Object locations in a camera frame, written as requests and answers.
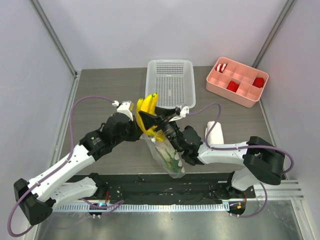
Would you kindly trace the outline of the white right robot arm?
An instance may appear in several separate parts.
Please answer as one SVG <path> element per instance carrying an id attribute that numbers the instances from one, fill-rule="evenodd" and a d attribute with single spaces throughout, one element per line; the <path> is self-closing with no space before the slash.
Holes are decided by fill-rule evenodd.
<path id="1" fill-rule="evenodd" d="M 161 131 L 178 156 L 186 163 L 195 165 L 234 164 L 242 169 L 235 170 L 226 193 L 238 197 L 248 187 L 264 183 L 278 186 L 282 181 L 285 155 L 260 137 L 252 136 L 248 141 L 235 144 L 211 144 L 202 142 L 201 137 L 191 126 L 180 130 L 176 113 L 164 112 L 154 115 L 138 112 L 145 129 Z"/>

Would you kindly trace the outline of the yellow fake banana bunch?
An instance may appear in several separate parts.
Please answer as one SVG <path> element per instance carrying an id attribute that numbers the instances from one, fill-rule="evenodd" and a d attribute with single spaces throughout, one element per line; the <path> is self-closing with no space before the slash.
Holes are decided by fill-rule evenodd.
<path id="1" fill-rule="evenodd" d="M 156 141 L 158 142 L 164 142 L 166 140 L 165 135 L 163 134 L 162 131 L 155 132 L 155 128 L 152 127 L 148 130 L 146 130 L 142 118 L 139 114 L 140 111 L 143 111 L 145 113 L 151 114 L 155 116 L 155 109 L 157 105 L 159 95 L 157 93 L 152 93 L 148 95 L 146 98 L 140 98 L 137 101 L 136 104 L 136 120 L 137 124 L 142 130 L 142 132 L 147 135 L 148 137 L 155 138 Z"/>

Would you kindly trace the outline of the clear dotted zip top bag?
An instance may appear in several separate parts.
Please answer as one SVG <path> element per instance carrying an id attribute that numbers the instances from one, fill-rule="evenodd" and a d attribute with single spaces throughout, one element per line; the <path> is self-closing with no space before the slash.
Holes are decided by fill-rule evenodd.
<path id="1" fill-rule="evenodd" d="M 153 159 L 173 178 L 182 178 L 185 168 L 180 155 L 168 140 L 157 141 L 154 137 L 143 134 L 140 137 L 149 147 Z"/>

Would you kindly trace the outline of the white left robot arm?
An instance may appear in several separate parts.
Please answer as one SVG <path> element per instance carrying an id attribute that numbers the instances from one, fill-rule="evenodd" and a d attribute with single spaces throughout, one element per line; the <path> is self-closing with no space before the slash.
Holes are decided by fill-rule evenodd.
<path id="1" fill-rule="evenodd" d="M 75 200 L 102 199 L 109 187 L 96 172 L 72 184 L 65 185 L 65 182 L 123 141 L 135 142 L 141 135 L 133 115 L 116 112 L 99 129 L 87 133 L 71 153 L 48 170 L 30 180 L 18 179 L 13 185 L 15 200 L 30 225 L 43 222 L 54 209 Z"/>

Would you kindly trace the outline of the green fake vegetable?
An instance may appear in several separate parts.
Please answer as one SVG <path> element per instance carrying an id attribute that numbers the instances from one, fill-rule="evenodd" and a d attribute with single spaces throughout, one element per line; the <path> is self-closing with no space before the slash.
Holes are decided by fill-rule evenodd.
<path id="1" fill-rule="evenodd" d="M 161 159 L 169 173 L 178 174 L 183 172 L 183 165 L 179 155 L 173 150 L 160 150 Z"/>

